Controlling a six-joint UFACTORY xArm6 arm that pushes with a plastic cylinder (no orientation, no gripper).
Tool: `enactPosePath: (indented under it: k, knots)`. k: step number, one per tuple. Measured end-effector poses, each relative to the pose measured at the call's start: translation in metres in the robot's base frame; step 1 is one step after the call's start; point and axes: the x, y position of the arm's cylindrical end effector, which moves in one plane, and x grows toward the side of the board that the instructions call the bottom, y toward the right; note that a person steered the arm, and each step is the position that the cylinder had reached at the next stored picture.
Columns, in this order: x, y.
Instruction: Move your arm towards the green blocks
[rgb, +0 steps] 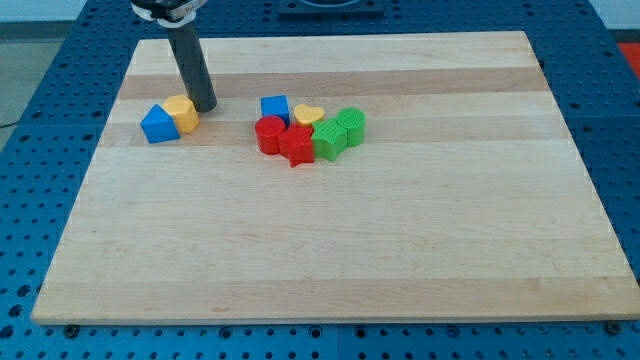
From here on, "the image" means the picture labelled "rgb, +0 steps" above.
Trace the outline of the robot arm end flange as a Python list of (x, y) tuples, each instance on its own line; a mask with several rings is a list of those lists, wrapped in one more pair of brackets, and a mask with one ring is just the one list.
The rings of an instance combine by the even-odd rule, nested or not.
[(179, 28), (196, 18), (208, 0), (131, 0), (133, 12), (145, 21), (165, 28)]

